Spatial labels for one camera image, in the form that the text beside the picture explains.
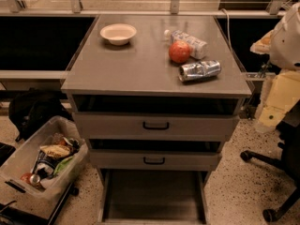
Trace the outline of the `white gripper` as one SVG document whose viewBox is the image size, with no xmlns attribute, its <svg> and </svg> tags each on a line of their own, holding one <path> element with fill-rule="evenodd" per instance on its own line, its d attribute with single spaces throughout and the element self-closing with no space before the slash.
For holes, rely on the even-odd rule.
<svg viewBox="0 0 300 225">
<path fill-rule="evenodd" d="M 254 42 L 250 50 L 269 54 L 270 62 L 282 70 L 262 84 L 260 104 L 255 112 L 254 128 L 260 133 L 273 131 L 286 113 L 300 100 L 300 3 L 281 18 L 274 30 Z"/>
</svg>

